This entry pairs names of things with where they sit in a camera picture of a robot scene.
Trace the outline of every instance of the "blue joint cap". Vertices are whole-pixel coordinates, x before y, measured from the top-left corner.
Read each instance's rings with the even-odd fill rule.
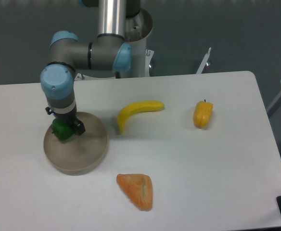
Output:
[[[47,66],[40,75],[40,82],[46,97],[61,100],[73,91],[73,77],[61,64]]]
[[[78,3],[81,5],[81,6],[86,6],[82,0],[78,0]]]
[[[131,68],[131,45],[121,45],[113,64],[113,71],[127,72]]]
[[[53,35],[52,38],[52,42],[50,44],[50,48],[51,45],[53,45],[54,42],[61,40],[61,39],[74,39],[78,42],[78,36],[72,32],[66,31],[66,30],[62,30],[62,31],[58,31]]]

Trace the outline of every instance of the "bell pepper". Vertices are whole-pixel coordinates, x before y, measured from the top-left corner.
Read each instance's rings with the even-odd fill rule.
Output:
[[[194,115],[193,115],[193,122],[194,125],[203,128],[207,125],[210,120],[210,116],[212,113],[213,104],[204,101],[199,101],[195,107]]]
[[[60,140],[64,141],[70,138],[74,133],[74,129],[68,125],[67,122],[59,119],[54,119],[52,122],[52,130],[54,135]]]

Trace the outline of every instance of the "green object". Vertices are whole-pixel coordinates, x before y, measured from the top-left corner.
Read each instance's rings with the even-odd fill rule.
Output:
[[[70,138],[75,132],[72,127],[65,121],[54,119],[52,122],[52,130],[54,135],[60,140],[64,141]]]

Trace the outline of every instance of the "gray wall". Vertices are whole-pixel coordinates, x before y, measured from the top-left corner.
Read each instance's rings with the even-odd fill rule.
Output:
[[[193,74],[212,47],[207,72],[252,71],[265,106],[280,91],[281,0],[142,3],[154,22],[147,43],[155,51],[154,76]],[[83,42],[95,41],[97,15],[77,0],[0,0],[0,84],[39,82],[52,35],[69,30]],[[281,151],[281,108],[270,121]]]

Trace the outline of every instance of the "yellow pepper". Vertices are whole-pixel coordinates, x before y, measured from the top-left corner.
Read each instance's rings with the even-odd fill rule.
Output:
[[[195,107],[194,115],[193,115],[193,122],[194,125],[203,128],[207,125],[210,120],[211,112],[213,109],[213,104],[204,101],[199,101]]]

